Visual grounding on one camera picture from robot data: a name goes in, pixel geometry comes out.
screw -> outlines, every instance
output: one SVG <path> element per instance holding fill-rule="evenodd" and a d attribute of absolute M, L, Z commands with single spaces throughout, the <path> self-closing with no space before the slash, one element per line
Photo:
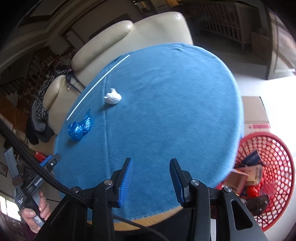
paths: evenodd
<path fill-rule="evenodd" d="M 80 187 L 73 187 L 73 188 L 71 188 L 71 190 L 77 193 L 77 192 L 79 192 Z"/>
<path fill-rule="evenodd" d="M 191 180 L 190 182 L 193 186 L 198 186 L 200 182 L 198 180 Z"/>
<path fill-rule="evenodd" d="M 232 191 L 232 188 L 228 187 L 228 186 L 223 187 L 223 189 L 224 189 L 225 192 L 231 192 Z"/>
<path fill-rule="evenodd" d="M 105 184 L 106 186 L 110 186 L 112 183 L 113 183 L 113 182 L 112 182 L 112 180 L 110 180 L 110 179 L 107 179 L 107 180 L 104 181 L 104 184 Z"/>

basket rim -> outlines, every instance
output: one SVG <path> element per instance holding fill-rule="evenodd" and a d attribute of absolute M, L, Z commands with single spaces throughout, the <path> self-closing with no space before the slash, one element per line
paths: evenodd
<path fill-rule="evenodd" d="M 286 201 L 286 204 L 283 207 L 283 209 L 281 210 L 281 212 L 278 214 L 278 216 L 269 225 L 267 225 L 266 227 L 262 228 L 263 231 L 266 231 L 270 227 L 272 227 L 279 220 L 279 218 L 284 213 L 284 211 L 286 210 L 286 208 L 287 208 L 287 206 L 288 206 L 288 204 L 290 202 L 291 196 L 293 194 L 294 182 L 295 182 L 294 162 L 293 162 L 292 155 L 291 155 L 289 149 L 287 148 L 287 146 L 284 144 L 284 142 L 279 137 L 277 137 L 276 135 L 274 135 L 274 134 L 272 134 L 270 132 L 262 131 L 262 132 L 254 132 L 254 133 L 251 133 L 251 134 L 245 136 L 243 139 L 241 139 L 241 141 L 239 142 L 239 147 L 242 145 L 242 143 L 244 143 L 247 140 L 249 140 L 251 138 L 254 138 L 254 137 L 270 137 L 270 138 L 274 139 L 275 141 L 277 141 L 283 147 L 283 149 L 285 150 L 285 152 L 287 153 L 287 156 L 288 156 L 288 158 L 290 160 L 291 169 L 292 169 L 292 183 L 291 183 L 290 193 L 289 193 L 288 199 Z"/>

window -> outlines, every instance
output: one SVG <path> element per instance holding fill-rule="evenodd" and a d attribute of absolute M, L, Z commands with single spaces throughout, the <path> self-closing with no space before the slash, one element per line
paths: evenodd
<path fill-rule="evenodd" d="M 2 196 L 0 196 L 0 211 L 18 221 L 21 221 L 21 217 L 18 214 L 18 206 L 14 202 L 9 201 Z"/>

white floor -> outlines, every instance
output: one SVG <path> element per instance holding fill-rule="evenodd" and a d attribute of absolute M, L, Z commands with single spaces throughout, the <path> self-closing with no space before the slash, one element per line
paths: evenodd
<path fill-rule="evenodd" d="M 271 132 L 290 150 L 296 166 L 296 76 L 265 80 L 266 64 L 247 47 L 244 54 L 240 44 L 214 34 L 201 33 L 195 45 L 217 55 L 232 71 L 242 96 L 261 96 Z M 296 223 L 296 190 L 287 209 L 265 234 L 269 241 L 282 241 Z"/>

round table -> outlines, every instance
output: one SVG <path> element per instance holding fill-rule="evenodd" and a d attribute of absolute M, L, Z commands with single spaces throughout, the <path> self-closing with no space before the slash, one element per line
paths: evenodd
<path fill-rule="evenodd" d="M 104 102 L 110 88 L 122 96 L 116 105 Z M 72 141 L 68 125 L 90 108 L 90 132 Z M 55 176 L 69 188 L 91 188 L 132 158 L 127 200 L 113 213 L 149 225 L 180 210 L 170 160 L 215 187 L 233 168 L 242 127 L 237 84 L 219 58 L 183 43 L 144 48 L 109 63 L 76 100 L 56 139 Z"/>

